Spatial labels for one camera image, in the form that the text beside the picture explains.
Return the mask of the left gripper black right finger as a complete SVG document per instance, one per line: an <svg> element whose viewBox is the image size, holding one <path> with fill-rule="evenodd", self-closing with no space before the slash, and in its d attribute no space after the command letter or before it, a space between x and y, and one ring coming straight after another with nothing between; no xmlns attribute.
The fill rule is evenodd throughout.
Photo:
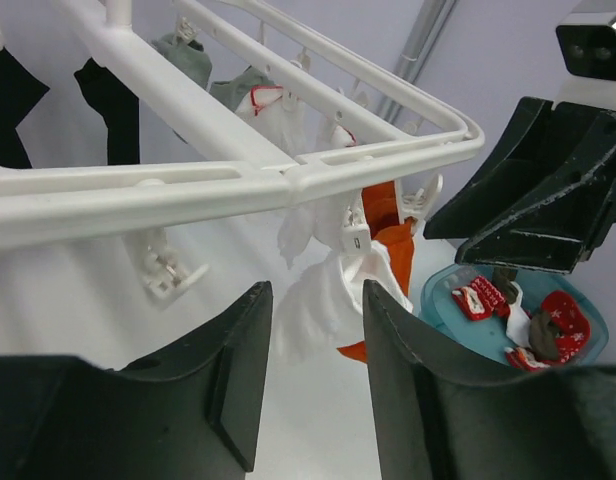
<svg viewBox="0 0 616 480"><path fill-rule="evenodd" d="M363 287L385 479L616 479L616 365L525 372Z"/></svg>

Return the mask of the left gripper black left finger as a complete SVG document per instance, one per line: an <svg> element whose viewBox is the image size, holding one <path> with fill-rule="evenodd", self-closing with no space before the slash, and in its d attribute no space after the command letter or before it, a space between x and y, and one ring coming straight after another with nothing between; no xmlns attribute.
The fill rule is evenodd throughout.
<svg viewBox="0 0 616 480"><path fill-rule="evenodd" d="M273 290L120 370L0 356L0 479L242 479L255 465Z"/></svg>

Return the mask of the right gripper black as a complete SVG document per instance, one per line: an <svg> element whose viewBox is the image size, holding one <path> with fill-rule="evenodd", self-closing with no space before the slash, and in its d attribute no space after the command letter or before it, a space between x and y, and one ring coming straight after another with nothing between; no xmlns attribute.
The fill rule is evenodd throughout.
<svg viewBox="0 0 616 480"><path fill-rule="evenodd" d="M553 105L519 100L425 238L463 239L460 264L570 273L590 258L616 224L616 111Z"/></svg>

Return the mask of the white plastic sock hanger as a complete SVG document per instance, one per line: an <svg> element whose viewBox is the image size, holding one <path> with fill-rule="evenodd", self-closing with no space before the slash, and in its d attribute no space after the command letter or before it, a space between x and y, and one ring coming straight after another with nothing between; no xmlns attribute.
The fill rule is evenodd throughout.
<svg viewBox="0 0 616 480"><path fill-rule="evenodd" d="M263 1L239 8L437 127L412 136L293 66L195 1L176 8L362 141L289 156L168 63L132 29L128 1L57 8L107 67L201 156L198 163L15 171L0 167L0 251L291 207L468 160L483 130L457 109Z"/></svg>

